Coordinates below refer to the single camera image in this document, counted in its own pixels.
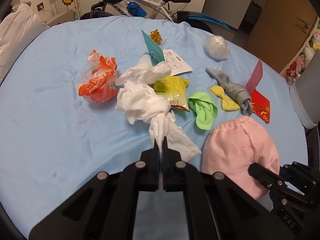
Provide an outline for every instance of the white tissue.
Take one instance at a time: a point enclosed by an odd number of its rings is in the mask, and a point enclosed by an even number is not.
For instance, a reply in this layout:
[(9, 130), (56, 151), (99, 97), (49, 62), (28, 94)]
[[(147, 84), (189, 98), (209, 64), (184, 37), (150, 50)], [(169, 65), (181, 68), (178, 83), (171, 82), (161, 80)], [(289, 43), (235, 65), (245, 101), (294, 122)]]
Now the white tissue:
[(125, 111), (125, 117), (130, 124), (134, 124), (136, 120), (150, 123), (150, 138), (152, 143), (156, 140), (160, 153), (166, 136), (168, 147), (180, 152), (181, 159), (188, 162), (200, 155), (201, 151), (181, 127), (177, 126), (174, 113), (169, 113), (171, 108), (169, 101), (158, 96), (148, 86), (170, 75), (171, 68), (165, 62), (151, 67), (148, 59), (142, 58), (142, 60), (136, 67), (128, 69), (116, 80), (116, 85), (124, 84), (124, 88), (120, 88), (117, 96), (116, 110)]
[(203, 49), (209, 57), (217, 60), (226, 59), (230, 53), (226, 40), (217, 35), (206, 38)]
[(160, 62), (155, 67), (145, 63), (129, 68), (117, 80), (116, 86), (122, 85), (127, 80), (143, 84), (154, 84), (157, 80), (171, 74), (171, 68), (166, 62)]

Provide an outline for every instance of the light blue bed sheet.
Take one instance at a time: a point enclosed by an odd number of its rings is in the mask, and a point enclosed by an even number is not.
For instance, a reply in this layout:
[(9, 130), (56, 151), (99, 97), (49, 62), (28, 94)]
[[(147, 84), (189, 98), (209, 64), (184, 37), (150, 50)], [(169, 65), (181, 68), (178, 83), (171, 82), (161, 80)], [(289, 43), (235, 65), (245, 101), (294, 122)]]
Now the light blue bed sheet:
[[(77, 79), (89, 67), (95, 49), (116, 57), (118, 74), (147, 53), (141, 29), (158, 29), (162, 49), (173, 49), (192, 68), (187, 97), (202, 90), (218, 106), (212, 129), (240, 111), (221, 110), (221, 100), (209, 92), (217, 82), (206, 67), (227, 73), (245, 85), (258, 59), (228, 42), (227, 60), (216, 62), (202, 48), (207, 32), (188, 24), (138, 17), (108, 17), (68, 22), (38, 36), (21, 54), (0, 87), (0, 201), (17, 228), (30, 230), (99, 171), (121, 171), (152, 147), (148, 124), (130, 125), (115, 110), (116, 97), (94, 108), (77, 95)], [(296, 116), (284, 79), (263, 64), (257, 90), (270, 100), (271, 121), (261, 123), (273, 138), (281, 164), (307, 163), (304, 129)], [(195, 115), (175, 111), (177, 123), (203, 148), (209, 131), (197, 128)], [(191, 163), (197, 168), (201, 156)], [(270, 199), (263, 200), (270, 208)], [(181, 193), (141, 193), (134, 239), (188, 239)]]

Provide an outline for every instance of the red envelope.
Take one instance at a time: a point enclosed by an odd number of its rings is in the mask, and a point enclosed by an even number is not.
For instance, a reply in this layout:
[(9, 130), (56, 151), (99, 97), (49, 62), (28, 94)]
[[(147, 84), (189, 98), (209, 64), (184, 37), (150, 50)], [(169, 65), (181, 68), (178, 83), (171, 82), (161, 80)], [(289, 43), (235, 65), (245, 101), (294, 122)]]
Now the red envelope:
[(251, 94), (251, 104), (253, 105), (252, 112), (266, 123), (270, 123), (270, 101), (254, 90)]

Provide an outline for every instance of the instruction paper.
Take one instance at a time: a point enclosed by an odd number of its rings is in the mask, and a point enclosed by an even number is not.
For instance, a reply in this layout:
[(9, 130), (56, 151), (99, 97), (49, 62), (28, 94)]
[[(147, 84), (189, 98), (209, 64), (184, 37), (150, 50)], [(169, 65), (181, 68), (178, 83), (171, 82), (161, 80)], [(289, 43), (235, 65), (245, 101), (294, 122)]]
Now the instruction paper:
[(186, 73), (193, 69), (172, 49), (163, 50), (164, 60), (172, 69), (171, 76)]

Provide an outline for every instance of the orange plastic bag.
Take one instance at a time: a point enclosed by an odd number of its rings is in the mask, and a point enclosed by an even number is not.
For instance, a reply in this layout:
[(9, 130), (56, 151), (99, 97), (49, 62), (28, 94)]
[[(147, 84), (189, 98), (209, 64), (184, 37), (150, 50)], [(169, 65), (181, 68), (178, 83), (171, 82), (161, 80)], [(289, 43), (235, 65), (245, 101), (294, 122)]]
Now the orange plastic bag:
[(78, 95), (103, 103), (117, 94), (115, 81), (118, 78), (116, 58), (103, 57), (93, 50), (88, 57), (90, 68), (76, 83)]

